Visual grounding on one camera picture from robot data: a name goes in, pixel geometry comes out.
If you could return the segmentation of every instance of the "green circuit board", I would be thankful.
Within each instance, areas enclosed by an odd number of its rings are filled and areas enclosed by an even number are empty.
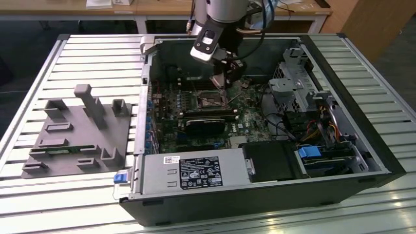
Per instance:
[[[162,92],[162,96],[159,97],[164,97],[166,101],[160,99],[156,117],[156,124],[160,129],[159,143],[162,153],[175,153],[182,147],[204,145],[214,145],[215,149],[235,148],[235,145],[232,145],[235,141],[232,139],[236,139],[234,137],[239,136],[244,136],[247,142],[272,139],[270,129],[260,115],[260,86],[242,87],[240,81],[235,82],[234,86],[227,89],[222,104],[214,98],[207,98],[204,103],[204,105],[212,104],[210,108],[214,110],[238,110],[238,119],[226,122],[224,133],[219,135],[211,137],[188,137],[183,131],[187,120],[180,118],[180,112],[184,110],[190,112],[200,111],[200,104],[196,101],[196,97],[202,97],[203,95],[210,96],[211,93],[215,95],[214,93],[219,93],[219,91],[182,91],[172,85]]]

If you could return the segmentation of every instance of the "motherboard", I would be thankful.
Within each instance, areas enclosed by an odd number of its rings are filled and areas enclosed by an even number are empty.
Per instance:
[[[162,153],[238,148],[272,139],[259,108],[262,85],[243,79],[220,91],[210,80],[186,79],[154,87]]]

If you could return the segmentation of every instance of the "power supply label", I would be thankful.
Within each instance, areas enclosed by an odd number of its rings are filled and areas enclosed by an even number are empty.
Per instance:
[[[182,189],[223,186],[219,157],[180,160]]]

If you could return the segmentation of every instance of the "wooden cabinet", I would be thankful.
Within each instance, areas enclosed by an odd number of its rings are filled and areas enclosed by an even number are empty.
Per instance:
[[[416,0],[327,0],[334,11],[322,33],[343,32],[375,61],[416,11]]]

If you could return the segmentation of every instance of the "gray 3d printed holder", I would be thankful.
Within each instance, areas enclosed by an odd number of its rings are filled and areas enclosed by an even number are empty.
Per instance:
[[[48,100],[48,118],[30,151],[23,178],[112,172],[124,167],[132,105],[123,99],[103,105],[91,96],[90,84],[76,86],[75,96],[84,106]]]

